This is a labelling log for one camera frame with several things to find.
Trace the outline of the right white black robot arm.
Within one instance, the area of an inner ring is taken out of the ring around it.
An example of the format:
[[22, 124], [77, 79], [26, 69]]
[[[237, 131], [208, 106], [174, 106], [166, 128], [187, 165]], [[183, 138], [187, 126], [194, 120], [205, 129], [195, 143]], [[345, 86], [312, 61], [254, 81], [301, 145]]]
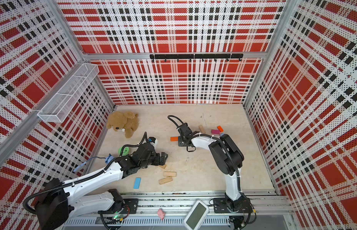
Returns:
[[187, 152], [198, 148], [211, 152], [219, 170], [225, 175], [225, 203], [230, 212], [239, 212], [245, 195], [241, 190], [241, 167], [244, 155], [235, 142], [227, 134], [219, 137], [193, 132], [187, 123], [174, 115], [169, 115], [168, 120], [173, 122], [179, 132], [178, 145], [186, 147]]

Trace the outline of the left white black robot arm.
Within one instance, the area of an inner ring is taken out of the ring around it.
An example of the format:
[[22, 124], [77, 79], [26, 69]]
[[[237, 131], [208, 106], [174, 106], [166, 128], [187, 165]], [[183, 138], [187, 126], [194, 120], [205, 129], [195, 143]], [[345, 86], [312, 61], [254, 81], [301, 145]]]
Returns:
[[25, 198], [23, 208], [35, 214], [42, 230], [55, 230], [69, 219], [92, 212], [101, 215], [130, 212], [133, 204], [124, 201], [117, 189], [91, 195], [107, 184], [122, 180], [150, 165], [165, 165], [168, 155], [155, 151], [156, 139], [143, 135], [137, 149], [130, 155], [110, 160], [106, 166], [84, 176], [60, 181], [51, 180], [43, 191]]

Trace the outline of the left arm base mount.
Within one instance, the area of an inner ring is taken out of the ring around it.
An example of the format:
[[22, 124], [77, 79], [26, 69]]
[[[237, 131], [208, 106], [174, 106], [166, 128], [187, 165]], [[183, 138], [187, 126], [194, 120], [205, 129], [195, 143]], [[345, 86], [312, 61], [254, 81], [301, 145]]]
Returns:
[[[128, 198], [122, 202], [115, 202], [108, 210], [98, 211], [103, 226], [107, 230], [118, 230], [121, 226], [112, 226], [112, 224], [122, 223], [130, 214], [136, 214], [139, 199]], [[114, 214], [113, 218], [104, 218], [104, 215]]]

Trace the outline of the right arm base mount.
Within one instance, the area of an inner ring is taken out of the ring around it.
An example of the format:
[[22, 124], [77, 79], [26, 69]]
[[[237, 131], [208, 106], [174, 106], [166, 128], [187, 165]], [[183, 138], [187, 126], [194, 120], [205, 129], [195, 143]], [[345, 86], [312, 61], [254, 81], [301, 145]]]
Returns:
[[215, 213], [240, 214], [229, 216], [230, 228], [233, 230], [242, 230], [257, 220], [257, 212], [246, 196], [241, 196], [236, 201], [230, 198], [212, 198], [209, 204], [214, 208]]

